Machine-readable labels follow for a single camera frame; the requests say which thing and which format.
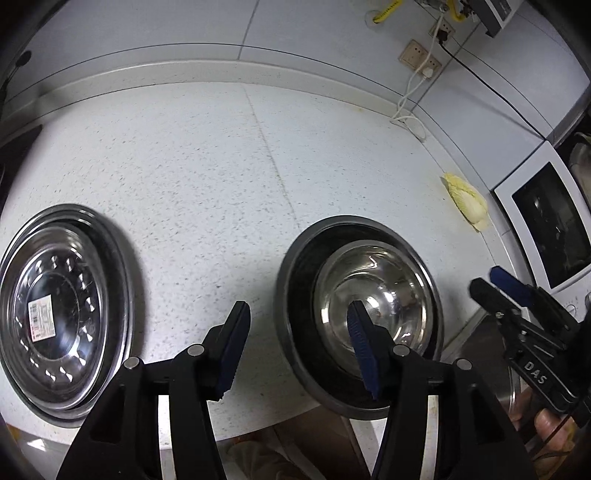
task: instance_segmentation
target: stainless steel plate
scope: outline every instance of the stainless steel plate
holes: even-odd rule
[[[135,292],[124,246],[105,218],[63,204],[31,218],[4,254],[0,360],[23,402],[50,423],[80,426],[129,357]],[[49,295],[55,335],[33,341],[29,303]]]
[[[433,328],[429,288],[418,265],[400,249],[371,240],[344,245],[326,260],[314,289],[314,317],[325,348],[342,368],[361,377],[347,329],[347,309],[361,300],[394,342],[422,354]]]
[[[109,324],[95,247],[76,228],[51,224],[20,244],[1,284],[0,348],[15,382],[40,407],[78,405],[98,377]],[[38,312],[35,301],[47,296]],[[33,338],[41,323],[54,334]]]

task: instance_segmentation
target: metal bowl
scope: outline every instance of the metal bowl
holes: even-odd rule
[[[27,407],[55,425],[80,426],[129,357],[135,292],[124,245],[93,210],[56,205],[21,228],[0,264],[2,367]],[[55,332],[38,338],[30,304],[49,295]]]
[[[433,309],[432,328],[423,350],[439,360],[443,319],[439,295],[425,265],[413,248],[386,226],[358,216],[321,220],[302,232],[287,251],[277,275],[274,319],[285,358],[308,393],[330,410],[360,420],[388,415],[387,401],[373,400],[358,374],[342,367],[317,328],[314,295],[327,260],[352,242],[383,242],[402,252],[421,273],[425,295]]]
[[[324,347],[345,370],[361,378],[347,329],[347,309],[361,300],[376,325],[423,354],[433,328],[433,303],[424,273],[390,244],[359,240],[333,253],[314,289],[314,316]]]

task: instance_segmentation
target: microwave door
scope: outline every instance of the microwave door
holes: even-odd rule
[[[590,264],[589,237],[550,163],[515,192],[513,200],[534,239],[550,288],[556,288]]]
[[[591,212],[545,142],[496,189],[537,285],[556,293],[591,271]]]

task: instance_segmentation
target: white speckled countertop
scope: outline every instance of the white speckled countertop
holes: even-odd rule
[[[440,180],[439,165],[457,171],[444,150],[348,103],[267,86],[180,83],[98,96],[41,122],[0,218],[0,248],[56,203],[112,219],[142,270],[146,318],[134,349],[145,362],[201,341],[235,300],[246,300],[252,327],[236,380],[210,403],[218,440],[315,405],[282,358],[271,316],[282,257],[312,223],[362,215],[403,236],[434,277],[448,338],[476,310],[468,282],[493,265]],[[0,410],[40,437],[70,443],[76,434],[33,415],[4,372]],[[161,425],[161,446],[170,446]]]

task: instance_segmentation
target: wall tile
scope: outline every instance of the wall tile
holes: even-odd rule
[[[402,94],[412,70],[401,64],[398,57],[412,39],[429,47],[428,31],[435,19],[416,2],[408,1],[380,28],[369,28],[365,15],[375,8],[367,0],[261,0],[245,45],[322,61]],[[455,52],[459,45],[451,41],[448,48]],[[264,61],[263,54],[259,52],[257,61]],[[443,64],[449,61],[438,45],[433,55]],[[411,99],[420,98],[426,87],[417,90]]]
[[[277,65],[293,70],[299,70],[301,72],[314,73],[324,78],[360,88],[366,92],[390,100],[391,102],[398,102],[398,99],[401,97],[397,92],[394,92],[379,83],[373,82],[366,77],[322,61],[301,57],[291,53],[283,53],[277,50],[268,50],[266,48],[244,47],[240,59],[255,63]],[[407,108],[411,108],[412,106],[414,106],[414,102],[407,102]]]
[[[504,95],[543,135],[550,134],[549,124],[507,81],[466,51],[460,50],[457,57]],[[542,143],[503,100],[457,62],[445,69],[419,105],[453,140],[489,189]]]
[[[552,38],[558,45],[560,45],[566,52],[573,55],[570,51],[570,47],[566,44],[562,36],[556,31],[549,20],[532,7],[528,2],[523,2],[516,15],[530,22],[533,26],[539,28],[542,32]]]
[[[31,61],[10,98],[33,83],[97,56],[170,43],[242,44],[256,0],[72,0],[33,37]]]
[[[556,127],[589,85],[589,79],[553,27],[528,5],[495,38],[478,27],[464,48],[511,82]],[[537,24],[529,18],[537,15]]]

